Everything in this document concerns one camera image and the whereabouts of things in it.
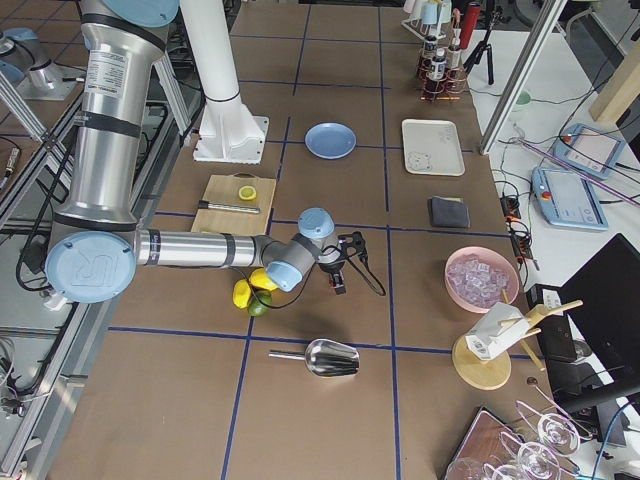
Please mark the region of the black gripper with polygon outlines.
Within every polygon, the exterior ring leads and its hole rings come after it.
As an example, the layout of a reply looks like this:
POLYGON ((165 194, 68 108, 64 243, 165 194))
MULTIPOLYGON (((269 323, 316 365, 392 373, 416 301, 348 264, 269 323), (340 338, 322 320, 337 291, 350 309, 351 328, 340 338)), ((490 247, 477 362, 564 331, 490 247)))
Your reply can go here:
POLYGON ((352 257, 357 257, 368 268, 366 241, 360 231, 341 234, 333 244, 327 244, 321 249, 319 266, 325 273, 331 273, 330 284, 336 285, 334 292, 337 295, 346 293, 344 277, 340 271, 345 262, 351 262, 352 257))

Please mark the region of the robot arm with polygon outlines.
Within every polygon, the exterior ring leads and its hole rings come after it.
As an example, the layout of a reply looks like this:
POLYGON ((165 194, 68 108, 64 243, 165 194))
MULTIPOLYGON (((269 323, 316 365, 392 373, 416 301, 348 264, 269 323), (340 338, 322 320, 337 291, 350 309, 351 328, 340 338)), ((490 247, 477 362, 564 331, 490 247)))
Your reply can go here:
POLYGON ((138 266, 262 267, 282 291, 314 268, 335 288, 342 267, 366 256, 360 232, 338 234, 321 208, 303 211, 287 242, 267 235, 166 232, 150 227, 158 200, 135 200, 134 174, 154 65, 166 54, 168 28, 181 16, 204 105, 199 158, 260 161, 268 119, 242 101, 224 7, 219 1, 85 1, 81 26, 89 50, 66 200, 53 214, 44 272, 52 288, 84 304, 119 296, 138 266))
POLYGON ((1 32, 1 72, 24 99, 63 101, 84 69, 55 63, 29 28, 1 32))

